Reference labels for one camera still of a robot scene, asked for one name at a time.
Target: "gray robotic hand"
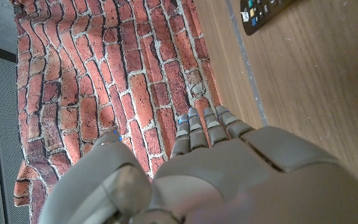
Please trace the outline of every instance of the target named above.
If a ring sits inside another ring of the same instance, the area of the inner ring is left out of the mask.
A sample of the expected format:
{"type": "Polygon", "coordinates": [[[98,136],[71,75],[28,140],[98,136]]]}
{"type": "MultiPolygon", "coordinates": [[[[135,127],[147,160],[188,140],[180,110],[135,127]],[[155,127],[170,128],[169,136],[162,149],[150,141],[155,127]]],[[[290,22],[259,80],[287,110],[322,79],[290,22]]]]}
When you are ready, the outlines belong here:
{"type": "Polygon", "coordinates": [[[55,186],[39,223],[358,223],[358,181],[318,146],[225,107],[180,116],[149,181],[110,131],[55,186]]]}

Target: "blue marking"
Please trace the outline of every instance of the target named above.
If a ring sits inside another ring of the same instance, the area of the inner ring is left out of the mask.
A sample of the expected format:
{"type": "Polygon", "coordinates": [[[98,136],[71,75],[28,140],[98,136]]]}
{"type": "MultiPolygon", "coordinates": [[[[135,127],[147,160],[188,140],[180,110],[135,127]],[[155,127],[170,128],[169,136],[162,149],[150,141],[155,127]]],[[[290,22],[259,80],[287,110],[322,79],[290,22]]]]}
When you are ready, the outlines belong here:
{"type": "Polygon", "coordinates": [[[256,26],[256,17],[252,18],[252,26],[256,26]]]}

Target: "remote control button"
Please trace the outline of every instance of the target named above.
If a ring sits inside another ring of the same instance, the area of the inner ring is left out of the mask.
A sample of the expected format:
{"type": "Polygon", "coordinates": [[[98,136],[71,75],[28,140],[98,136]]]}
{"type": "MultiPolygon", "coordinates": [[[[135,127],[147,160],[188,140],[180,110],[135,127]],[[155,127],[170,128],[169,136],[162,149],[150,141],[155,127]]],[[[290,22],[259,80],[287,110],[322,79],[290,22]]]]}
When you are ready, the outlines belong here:
{"type": "Polygon", "coordinates": [[[256,22],[257,22],[256,18],[257,18],[257,17],[252,18],[252,26],[256,26],[256,22]]]}
{"type": "Polygon", "coordinates": [[[265,14],[269,13],[269,8],[267,7],[267,5],[264,5],[264,11],[265,11],[265,14]]]}
{"type": "Polygon", "coordinates": [[[241,16],[242,16],[242,22],[248,22],[249,21],[248,12],[241,12],[241,16]]]}

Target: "wooden surface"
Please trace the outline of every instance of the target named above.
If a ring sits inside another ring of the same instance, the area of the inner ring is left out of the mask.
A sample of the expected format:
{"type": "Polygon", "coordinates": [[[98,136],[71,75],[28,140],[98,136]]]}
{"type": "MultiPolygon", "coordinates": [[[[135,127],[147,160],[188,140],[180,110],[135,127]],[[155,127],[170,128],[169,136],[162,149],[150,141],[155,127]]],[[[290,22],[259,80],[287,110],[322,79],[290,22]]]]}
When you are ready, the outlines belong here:
{"type": "MultiPolygon", "coordinates": [[[[358,1],[302,0],[250,37],[242,30],[240,1],[230,1],[268,125],[325,148],[358,178],[358,1]]],[[[227,53],[238,43],[227,27],[226,2],[195,3],[223,103],[253,123],[244,114],[260,116],[255,100],[248,101],[254,97],[241,55],[227,53]],[[230,88],[242,91],[225,90],[230,88]]]]}

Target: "brick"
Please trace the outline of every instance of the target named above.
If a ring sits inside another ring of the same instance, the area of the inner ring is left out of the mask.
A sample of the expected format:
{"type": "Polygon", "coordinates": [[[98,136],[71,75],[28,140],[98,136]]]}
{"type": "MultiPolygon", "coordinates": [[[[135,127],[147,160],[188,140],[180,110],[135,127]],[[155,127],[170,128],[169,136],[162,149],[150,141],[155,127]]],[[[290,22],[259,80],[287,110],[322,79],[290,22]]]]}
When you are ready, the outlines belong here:
{"type": "Polygon", "coordinates": [[[76,108],[61,108],[60,115],[60,128],[63,130],[77,127],[77,109],[76,108]]]}
{"type": "Polygon", "coordinates": [[[63,134],[63,142],[73,164],[76,164],[81,157],[80,137],[77,132],[63,134]]]}
{"type": "Polygon", "coordinates": [[[147,0],[147,6],[149,9],[157,7],[160,4],[160,0],[147,0]]]}
{"type": "Polygon", "coordinates": [[[127,132],[127,119],[125,117],[122,103],[119,99],[118,91],[115,85],[112,85],[109,89],[112,107],[114,108],[114,114],[117,117],[118,128],[120,134],[127,132]]]}
{"type": "Polygon", "coordinates": [[[25,164],[24,161],[22,161],[22,164],[19,168],[19,172],[17,175],[17,179],[36,179],[39,178],[40,175],[38,174],[37,171],[35,171],[34,168],[29,167],[25,164]]]}
{"type": "Polygon", "coordinates": [[[76,12],[72,0],[61,0],[61,3],[64,9],[64,15],[63,19],[58,23],[58,30],[62,33],[71,28],[76,17],[76,12]]]}
{"type": "Polygon", "coordinates": [[[76,82],[75,70],[62,73],[62,96],[60,97],[61,106],[71,106],[78,101],[78,86],[76,82]]]}
{"type": "Polygon", "coordinates": [[[125,2],[118,8],[119,18],[121,21],[132,18],[131,5],[128,2],[125,2]]]}
{"type": "Polygon", "coordinates": [[[143,170],[148,172],[150,170],[149,158],[147,157],[146,148],[143,142],[142,133],[139,129],[139,125],[137,121],[131,121],[129,126],[131,127],[131,136],[136,159],[139,161],[139,164],[142,166],[143,170]]]}
{"type": "Polygon", "coordinates": [[[127,119],[132,119],[135,117],[134,107],[132,106],[132,98],[129,93],[121,97],[122,105],[124,106],[124,111],[127,116],[127,119]]]}
{"type": "Polygon", "coordinates": [[[45,66],[45,81],[52,81],[56,80],[60,77],[60,60],[62,60],[63,66],[64,63],[67,63],[64,60],[68,60],[68,62],[71,63],[71,60],[68,58],[64,59],[64,55],[58,55],[57,51],[51,46],[48,48],[48,54],[47,54],[47,64],[45,66]]]}
{"type": "Polygon", "coordinates": [[[116,27],[107,28],[103,34],[103,41],[105,43],[113,43],[118,41],[118,30],[116,27]]]}
{"type": "Polygon", "coordinates": [[[77,35],[80,32],[84,32],[90,21],[90,16],[81,16],[73,24],[73,35],[77,35]]]}
{"type": "MultiPolygon", "coordinates": [[[[207,128],[206,128],[205,119],[204,119],[204,113],[203,113],[204,109],[206,107],[209,107],[208,99],[201,98],[201,99],[196,100],[194,103],[194,107],[197,109],[197,111],[199,111],[200,120],[201,120],[201,124],[203,125],[204,133],[208,133],[207,128]]],[[[208,140],[209,146],[211,146],[209,143],[209,136],[207,134],[206,134],[206,138],[208,140]]]]}
{"type": "Polygon", "coordinates": [[[56,184],[57,176],[45,158],[42,140],[30,142],[29,149],[26,153],[29,165],[38,170],[41,178],[43,178],[48,185],[56,184]]]}
{"type": "Polygon", "coordinates": [[[162,5],[168,16],[172,16],[178,8],[177,0],[162,0],[162,5]]]}
{"type": "Polygon", "coordinates": [[[185,12],[185,17],[187,18],[187,23],[189,24],[191,34],[193,37],[199,37],[203,31],[201,30],[201,24],[198,20],[196,6],[194,5],[193,0],[183,0],[182,2],[183,11],[185,12]]]}
{"type": "Polygon", "coordinates": [[[157,40],[170,40],[170,31],[161,6],[153,9],[151,16],[157,40]]]}
{"type": "Polygon", "coordinates": [[[175,34],[175,43],[177,44],[179,55],[185,70],[190,70],[198,66],[197,61],[193,55],[189,36],[186,31],[175,34]]]}
{"type": "Polygon", "coordinates": [[[170,41],[161,41],[160,54],[163,61],[177,57],[177,53],[170,41]]]}
{"type": "Polygon", "coordinates": [[[151,161],[152,161],[153,175],[155,175],[158,168],[164,163],[164,158],[163,157],[152,158],[151,161]]]}
{"type": "Polygon", "coordinates": [[[80,79],[80,94],[91,95],[93,94],[92,82],[89,76],[85,75],[80,79]]]}
{"type": "Polygon", "coordinates": [[[57,32],[57,22],[63,18],[63,11],[60,4],[56,4],[50,7],[52,14],[51,18],[45,22],[45,33],[52,44],[57,49],[60,45],[60,39],[57,32]]]}
{"type": "Polygon", "coordinates": [[[221,105],[221,97],[219,96],[218,89],[216,88],[216,80],[214,78],[214,74],[212,71],[211,63],[209,60],[205,60],[202,63],[202,67],[204,70],[204,76],[208,83],[209,92],[212,96],[213,106],[221,105]]]}
{"type": "Polygon", "coordinates": [[[114,111],[112,106],[106,106],[100,110],[99,114],[100,125],[104,128],[112,127],[114,124],[114,111]]]}
{"type": "Polygon", "coordinates": [[[29,180],[20,180],[15,182],[14,196],[15,197],[26,197],[29,196],[29,180]]]}
{"type": "Polygon", "coordinates": [[[50,162],[56,167],[57,172],[61,176],[64,175],[71,167],[70,161],[68,160],[65,152],[58,152],[50,155],[50,162]]]}
{"type": "Polygon", "coordinates": [[[24,10],[27,15],[33,14],[36,12],[34,1],[23,1],[21,4],[24,5],[24,10]]]}
{"type": "Polygon", "coordinates": [[[87,0],[86,2],[88,3],[92,15],[99,15],[102,13],[102,8],[99,0],[87,0]]]}
{"type": "Polygon", "coordinates": [[[161,148],[158,141],[157,129],[152,128],[144,132],[149,154],[160,154],[161,148]]]}
{"type": "Polygon", "coordinates": [[[132,143],[131,143],[131,138],[130,138],[130,137],[124,137],[124,138],[122,139],[122,143],[124,143],[124,144],[129,148],[129,150],[133,151],[132,143]]]}
{"type": "Polygon", "coordinates": [[[146,127],[153,119],[152,105],[147,91],[147,84],[143,74],[131,78],[132,97],[135,102],[136,114],[142,128],[146,127]]]}
{"type": "Polygon", "coordinates": [[[88,27],[103,26],[103,19],[102,15],[92,16],[88,27]]]}
{"type": "Polygon", "coordinates": [[[29,114],[38,111],[41,96],[42,74],[34,75],[29,80],[29,97],[27,111],[29,114]]]}
{"type": "Polygon", "coordinates": [[[31,66],[30,66],[30,76],[36,74],[36,73],[40,73],[44,70],[45,68],[45,59],[44,58],[34,58],[31,61],[31,66]]]}
{"type": "Polygon", "coordinates": [[[27,113],[22,111],[19,113],[20,139],[25,150],[28,150],[29,142],[29,126],[27,124],[27,113]]]}
{"type": "Polygon", "coordinates": [[[85,97],[81,99],[80,121],[82,139],[93,140],[98,137],[95,97],[85,97]]]}
{"type": "Polygon", "coordinates": [[[96,66],[96,63],[93,60],[90,60],[86,67],[89,71],[89,75],[93,81],[93,85],[96,89],[96,93],[98,94],[98,103],[100,105],[104,105],[110,102],[109,96],[107,95],[106,87],[104,86],[103,79],[99,70],[96,66]]]}
{"type": "Polygon", "coordinates": [[[24,53],[18,56],[17,64],[17,89],[23,88],[27,85],[29,79],[30,58],[31,54],[24,53]]]}
{"type": "Polygon", "coordinates": [[[74,0],[73,2],[77,8],[78,13],[82,14],[88,10],[85,0],[74,0]]]}
{"type": "Polygon", "coordinates": [[[165,153],[168,157],[171,156],[172,147],[175,143],[175,133],[177,131],[175,121],[173,120],[172,109],[157,110],[157,118],[161,127],[161,135],[164,141],[165,153]]]}
{"type": "Polygon", "coordinates": [[[46,147],[49,151],[58,149],[62,147],[62,140],[57,127],[57,104],[45,104],[42,112],[41,127],[46,147]]]}
{"type": "Polygon", "coordinates": [[[64,48],[60,49],[59,57],[61,61],[62,70],[68,70],[74,67],[73,62],[71,61],[71,58],[68,56],[66,49],[64,48]]]}
{"type": "Polygon", "coordinates": [[[46,0],[40,0],[37,3],[38,17],[34,19],[34,22],[43,22],[49,18],[49,8],[46,0]]]}
{"type": "Polygon", "coordinates": [[[79,75],[83,75],[85,73],[85,67],[80,59],[80,56],[78,55],[76,48],[74,47],[74,42],[70,32],[65,31],[60,35],[60,37],[62,38],[64,48],[67,51],[67,53],[71,56],[71,59],[75,64],[75,68],[78,70],[79,75]]]}
{"type": "Polygon", "coordinates": [[[186,74],[187,82],[193,86],[202,81],[200,71],[194,70],[186,74]]]}
{"type": "Polygon", "coordinates": [[[83,154],[87,154],[88,152],[90,152],[90,150],[92,150],[93,145],[90,143],[85,143],[85,145],[82,148],[83,154]]]}
{"type": "Polygon", "coordinates": [[[27,93],[27,89],[20,90],[17,93],[17,109],[23,110],[27,104],[27,98],[25,97],[25,94],[27,93]]]}
{"type": "Polygon", "coordinates": [[[100,62],[100,69],[101,69],[101,73],[102,73],[102,76],[103,76],[106,84],[108,84],[108,85],[111,84],[112,78],[111,78],[110,69],[109,69],[109,66],[107,65],[107,62],[105,60],[100,62]]]}
{"type": "Polygon", "coordinates": [[[183,21],[183,16],[180,14],[175,14],[169,18],[169,23],[171,24],[172,31],[177,33],[185,28],[185,22],[183,21]]]}
{"type": "Polygon", "coordinates": [[[138,36],[143,36],[143,35],[149,34],[151,31],[152,31],[152,28],[150,27],[150,24],[148,22],[137,25],[137,35],[138,36]]]}
{"type": "Polygon", "coordinates": [[[30,38],[28,35],[24,35],[23,37],[19,38],[19,40],[17,41],[17,48],[19,54],[30,50],[30,38]]]}
{"type": "Polygon", "coordinates": [[[145,37],[140,40],[142,55],[149,82],[162,81],[160,61],[158,60],[153,37],[145,37]]]}
{"type": "Polygon", "coordinates": [[[21,198],[13,197],[13,203],[16,207],[28,205],[30,204],[30,199],[28,197],[21,197],[21,198]]]}
{"type": "Polygon", "coordinates": [[[134,72],[142,69],[142,60],[140,59],[139,50],[130,50],[125,52],[127,62],[127,71],[134,72]]]}
{"type": "Polygon", "coordinates": [[[77,46],[77,50],[80,53],[80,57],[82,61],[88,60],[93,56],[90,44],[86,35],[81,35],[75,40],[75,45],[77,46]]]}
{"type": "Polygon", "coordinates": [[[52,190],[53,190],[53,188],[55,187],[55,185],[51,185],[51,186],[48,186],[47,188],[47,193],[48,193],[48,195],[50,195],[50,193],[52,193],[52,190]]]}
{"type": "Polygon", "coordinates": [[[40,136],[39,118],[36,114],[30,115],[28,118],[29,138],[40,136]]]}
{"type": "Polygon", "coordinates": [[[43,102],[56,100],[59,97],[60,84],[57,82],[44,84],[43,102]]]}
{"type": "Polygon", "coordinates": [[[45,195],[45,186],[41,180],[32,180],[31,223],[37,223],[41,208],[45,203],[45,195]]]}
{"type": "Polygon", "coordinates": [[[164,106],[169,104],[167,86],[165,83],[158,83],[151,86],[154,104],[164,106]]]}
{"type": "Polygon", "coordinates": [[[112,74],[112,79],[116,82],[118,91],[122,92],[127,89],[126,74],[121,60],[121,51],[119,44],[106,46],[107,62],[112,74]]]}
{"type": "Polygon", "coordinates": [[[190,103],[186,91],[185,81],[180,72],[180,66],[177,61],[165,65],[167,81],[172,94],[172,101],[176,112],[179,114],[187,113],[190,103]]]}
{"type": "Polygon", "coordinates": [[[88,38],[96,59],[100,60],[104,57],[102,27],[92,27],[88,29],[88,38]]]}
{"type": "Polygon", "coordinates": [[[118,3],[118,5],[122,5],[126,2],[127,0],[116,0],[116,2],[118,3]]]}
{"type": "Polygon", "coordinates": [[[22,21],[22,27],[29,34],[32,56],[33,57],[44,56],[45,55],[44,45],[42,44],[41,40],[37,37],[35,32],[32,30],[30,21],[27,20],[22,21]]]}
{"type": "Polygon", "coordinates": [[[147,17],[147,13],[144,8],[144,0],[131,0],[131,2],[132,6],[134,7],[136,22],[138,24],[142,22],[147,22],[149,18],[147,17]]]}
{"type": "Polygon", "coordinates": [[[121,24],[121,39],[124,51],[137,49],[134,21],[127,21],[121,24]]]}
{"type": "Polygon", "coordinates": [[[186,79],[190,87],[192,97],[199,98],[205,95],[206,88],[202,82],[200,71],[194,70],[186,74],[186,79]]]}
{"type": "Polygon", "coordinates": [[[198,57],[201,59],[208,58],[209,55],[208,55],[208,51],[206,49],[204,37],[202,37],[200,39],[194,39],[194,43],[196,45],[196,51],[197,51],[198,57]]]}
{"type": "Polygon", "coordinates": [[[34,32],[38,35],[39,39],[41,40],[44,46],[49,45],[49,40],[44,32],[44,25],[43,24],[36,24],[34,26],[34,32]]]}
{"type": "Polygon", "coordinates": [[[118,15],[116,11],[116,4],[113,0],[105,0],[102,2],[102,7],[106,13],[105,28],[118,26],[118,15]]]}

